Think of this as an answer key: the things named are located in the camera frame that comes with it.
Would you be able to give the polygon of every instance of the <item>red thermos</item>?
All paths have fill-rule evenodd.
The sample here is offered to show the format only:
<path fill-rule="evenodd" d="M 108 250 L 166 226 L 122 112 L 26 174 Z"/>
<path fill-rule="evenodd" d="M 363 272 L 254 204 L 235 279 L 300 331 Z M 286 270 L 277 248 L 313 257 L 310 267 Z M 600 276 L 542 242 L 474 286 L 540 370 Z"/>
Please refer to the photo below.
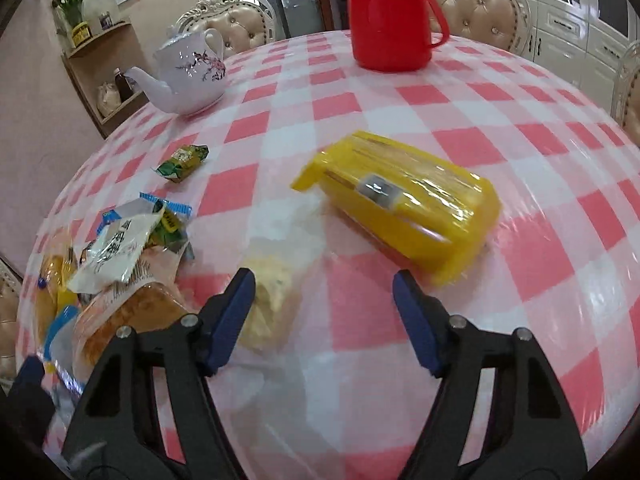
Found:
<path fill-rule="evenodd" d="M 431 43 L 433 11 L 442 39 Z M 380 72 L 423 68 L 431 49 L 449 39 L 449 25 L 436 0 L 349 0 L 351 44 L 357 63 Z"/>

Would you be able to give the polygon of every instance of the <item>thermos handle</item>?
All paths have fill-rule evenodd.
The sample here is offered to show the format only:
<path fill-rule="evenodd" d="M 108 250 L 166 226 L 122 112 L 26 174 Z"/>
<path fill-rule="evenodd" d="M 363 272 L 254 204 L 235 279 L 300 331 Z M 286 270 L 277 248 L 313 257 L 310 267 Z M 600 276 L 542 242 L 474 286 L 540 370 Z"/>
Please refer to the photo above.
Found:
<path fill-rule="evenodd" d="M 438 5 L 436 0 L 427 0 L 431 10 L 436 15 L 436 20 L 440 24 L 440 29 L 442 30 L 442 39 L 438 43 L 432 43 L 432 47 L 440 46 L 441 44 L 447 43 L 449 41 L 450 31 L 449 31 L 449 23 L 447 23 L 447 19 L 444 17 L 444 13 L 442 9 Z"/>

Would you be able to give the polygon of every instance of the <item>white teapot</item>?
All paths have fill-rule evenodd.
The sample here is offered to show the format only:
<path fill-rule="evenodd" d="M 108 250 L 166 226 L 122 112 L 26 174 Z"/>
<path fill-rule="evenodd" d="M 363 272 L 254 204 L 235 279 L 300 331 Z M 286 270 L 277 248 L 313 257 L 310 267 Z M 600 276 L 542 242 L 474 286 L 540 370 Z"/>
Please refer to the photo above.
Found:
<path fill-rule="evenodd" d="M 215 28 L 179 34 L 154 58 L 160 81 L 137 66 L 126 75 L 140 85 L 151 103 L 167 113 L 189 115 L 213 104 L 226 88 L 224 42 Z"/>

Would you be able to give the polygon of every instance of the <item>teapot spout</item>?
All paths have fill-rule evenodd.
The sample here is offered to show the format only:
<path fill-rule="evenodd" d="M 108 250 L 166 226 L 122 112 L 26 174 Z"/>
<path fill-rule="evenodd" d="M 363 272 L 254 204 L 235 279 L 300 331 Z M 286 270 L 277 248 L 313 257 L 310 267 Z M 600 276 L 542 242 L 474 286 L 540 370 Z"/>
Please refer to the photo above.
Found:
<path fill-rule="evenodd" d="M 140 88 L 142 88 L 153 106 L 165 113 L 174 113 L 175 96 L 167 83 L 158 81 L 158 79 L 151 77 L 137 66 L 129 68 L 125 75 L 134 79 L 140 85 Z"/>

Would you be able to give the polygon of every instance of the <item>screw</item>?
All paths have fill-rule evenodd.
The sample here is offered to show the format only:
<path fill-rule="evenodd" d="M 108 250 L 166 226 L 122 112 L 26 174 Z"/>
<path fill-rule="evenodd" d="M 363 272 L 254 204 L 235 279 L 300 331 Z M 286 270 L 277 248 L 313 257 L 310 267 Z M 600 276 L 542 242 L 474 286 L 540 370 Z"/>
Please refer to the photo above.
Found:
<path fill-rule="evenodd" d="M 187 314 L 180 320 L 180 324 L 187 328 L 196 326 L 198 324 L 198 316 L 196 316 L 195 314 Z"/>
<path fill-rule="evenodd" d="M 116 330 L 116 336 L 120 339 L 126 339 L 131 335 L 131 327 L 129 325 L 123 325 Z"/>
<path fill-rule="evenodd" d="M 466 326 L 466 317 L 454 314 L 449 318 L 449 324 L 453 328 L 464 328 Z"/>
<path fill-rule="evenodd" d="M 531 333 L 531 330 L 521 326 L 520 328 L 516 329 L 516 337 L 520 339 L 520 341 L 531 341 L 531 338 L 533 338 L 533 334 Z"/>

